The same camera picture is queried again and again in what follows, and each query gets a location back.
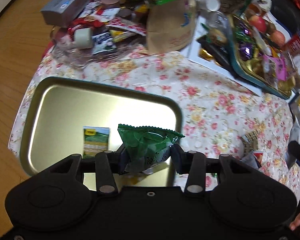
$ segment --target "floral tablecloth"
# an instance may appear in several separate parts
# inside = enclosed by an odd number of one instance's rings
[[[169,97],[183,111],[181,146],[209,158],[229,153],[240,158],[240,136],[260,129],[258,147],[263,151],[260,171],[290,188],[300,198],[300,168],[290,171],[283,158],[287,150],[292,118],[288,104],[274,95],[253,95],[236,82],[208,68],[190,62],[174,51],[147,56],[143,46],[117,62],[90,63],[74,69],[57,62],[51,49],[42,59],[18,110],[9,149],[19,157],[22,131],[32,95],[38,83],[48,76],[100,82]],[[187,175],[178,176],[175,185],[185,186]],[[208,174],[207,190],[216,186]]]

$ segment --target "screw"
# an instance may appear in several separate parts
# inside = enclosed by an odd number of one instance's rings
[[[147,195],[148,195],[149,197],[153,197],[153,196],[155,195],[155,193],[152,192],[152,191],[149,191],[149,192],[147,193]]]
[[[99,188],[99,191],[102,193],[112,193],[114,192],[115,188],[111,185],[103,185]]]
[[[200,193],[201,191],[203,191],[203,188],[199,185],[190,185],[187,187],[187,191],[191,193]]]

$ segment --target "plastic bag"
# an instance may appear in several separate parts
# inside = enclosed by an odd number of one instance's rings
[[[170,146],[185,137],[176,131],[151,126],[119,124],[118,132],[130,157],[125,171],[141,172],[166,161]]]

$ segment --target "red apple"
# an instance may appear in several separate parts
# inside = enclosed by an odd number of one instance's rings
[[[282,34],[282,32],[275,30],[273,33],[270,35],[271,41],[275,42],[278,44],[279,47],[283,46],[285,44],[286,38]]]
[[[258,15],[251,16],[249,19],[249,23],[250,25],[255,26],[257,30],[262,33],[265,33],[267,30],[266,21]]]

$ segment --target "wooden floor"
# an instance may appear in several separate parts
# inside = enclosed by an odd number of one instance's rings
[[[12,227],[5,196],[27,179],[7,144],[23,94],[49,42],[51,26],[40,14],[48,1],[15,0],[0,17],[0,236]]]

